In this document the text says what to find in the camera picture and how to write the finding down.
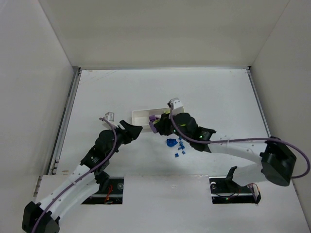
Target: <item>blue plastic piece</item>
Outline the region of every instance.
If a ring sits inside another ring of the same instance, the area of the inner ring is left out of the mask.
[[[177,142],[176,139],[168,138],[168,139],[166,140],[166,145],[168,145],[168,147],[173,147],[173,146],[175,146],[176,144],[178,144],[178,142]]]

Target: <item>white wall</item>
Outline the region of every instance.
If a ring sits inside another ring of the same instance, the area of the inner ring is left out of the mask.
[[[40,0],[75,66],[251,65],[289,0]]]
[[[311,159],[311,1],[291,0],[251,71],[273,135]],[[294,175],[306,169],[297,156]],[[311,174],[294,181],[311,224]]]
[[[37,0],[0,0],[0,232],[23,208],[51,152],[71,65]]]

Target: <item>red wire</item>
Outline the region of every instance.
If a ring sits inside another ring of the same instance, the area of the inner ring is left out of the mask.
[[[106,203],[106,201],[109,199],[109,195],[110,195],[111,192],[112,192],[112,185],[110,185],[108,187],[108,193],[107,193],[107,196],[106,196],[106,199],[105,199],[104,203]]]

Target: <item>black joint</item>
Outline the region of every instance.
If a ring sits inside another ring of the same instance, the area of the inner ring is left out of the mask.
[[[282,143],[272,141],[265,143],[267,144],[266,150],[260,153],[263,167],[261,172],[270,182],[280,186],[289,186],[296,156]]]
[[[233,179],[233,173],[235,171],[235,169],[237,169],[238,167],[237,166],[233,166],[232,168],[230,168],[228,174],[227,174],[227,177],[225,178],[226,181],[231,181]]]
[[[26,233],[32,233],[35,223],[42,213],[43,210],[40,206],[31,201],[28,205],[26,205],[24,210],[22,229]],[[54,221],[51,214],[52,213],[48,211],[43,215],[35,230],[35,233],[59,233],[59,219],[57,222]]]
[[[124,127],[127,133],[131,136],[132,140],[136,140],[142,131],[142,126],[131,125],[124,120],[120,121],[120,124]]]

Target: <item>cable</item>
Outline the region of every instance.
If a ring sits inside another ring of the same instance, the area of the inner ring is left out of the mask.
[[[172,122],[172,125],[174,126],[175,130],[177,130],[177,132],[186,140],[190,141],[190,142],[194,142],[194,143],[199,143],[199,144],[213,144],[213,143],[224,143],[224,142],[245,142],[245,141],[271,141],[271,142],[278,142],[278,143],[282,143],[284,145],[287,145],[291,148],[293,148],[294,150],[296,150],[297,152],[299,152],[303,157],[304,159],[306,160],[307,162],[307,170],[302,173],[301,175],[298,175],[298,176],[292,176],[292,179],[297,179],[297,178],[301,178],[301,177],[304,177],[306,176],[309,172],[310,172],[310,161],[307,157],[307,155],[301,150],[299,149],[298,147],[296,147],[295,145],[289,143],[289,142],[286,142],[286,141],[283,141],[283,140],[280,140],[280,139],[275,139],[275,138],[265,138],[265,137],[254,137],[254,138],[239,138],[239,139],[231,139],[231,140],[218,140],[218,141],[198,141],[198,140],[194,140],[186,135],[184,135],[180,129],[177,127],[173,117],[172,117],[172,114],[173,114],[173,108],[171,107],[171,114],[170,114],[170,118],[171,118],[171,122]]]
[[[236,196],[238,196],[240,193],[238,193],[236,196],[234,196],[236,193],[233,193],[233,194],[228,195],[228,196],[219,195],[219,194],[217,194],[217,193],[214,193],[214,194],[217,195],[218,197],[229,198],[229,197],[236,197]]]
[[[96,169],[98,169],[101,165],[103,165],[108,159],[110,159],[110,157],[114,154],[114,149],[116,147],[117,144],[117,134],[116,131],[114,129],[114,127],[112,126],[112,124],[110,124],[109,121],[107,121],[106,119],[103,118],[103,121],[106,122],[109,127],[111,128],[113,135],[114,135],[114,142],[113,142],[113,146],[111,151],[109,152],[109,154],[106,156],[106,158],[104,160],[102,160],[97,166],[93,167],[92,169],[90,169],[89,171],[87,171],[86,173],[84,173],[82,176],[80,176],[78,179],[76,179],[74,181],[74,183],[78,183],[80,180],[82,180],[85,176],[87,176],[88,174],[90,174],[91,172],[95,171]],[[40,222],[40,220],[42,219],[42,217],[47,213],[47,211],[50,209],[50,207],[64,194],[66,193],[71,187],[74,186],[74,183],[71,183],[70,185],[68,185],[63,191],[61,191],[51,202],[50,204],[45,208],[45,210],[42,212],[42,214],[40,215],[40,217],[38,218],[38,220],[35,222],[35,225],[33,227],[33,230],[31,231],[31,233],[35,233],[38,224]]]
[[[221,198],[230,198],[230,199],[233,199],[233,198],[236,198],[239,194],[241,193],[241,190],[239,190],[239,192],[237,193],[237,195],[235,195],[236,193],[233,193],[229,196],[222,196],[222,195],[219,195],[217,193],[214,193],[215,195],[217,195],[218,197],[221,197]]]
[[[109,200],[109,195],[110,195],[111,192],[112,192],[112,185],[110,185],[108,187],[108,193],[107,193],[106,199],[104,201],[104,204],[106,204],[106,202]]]

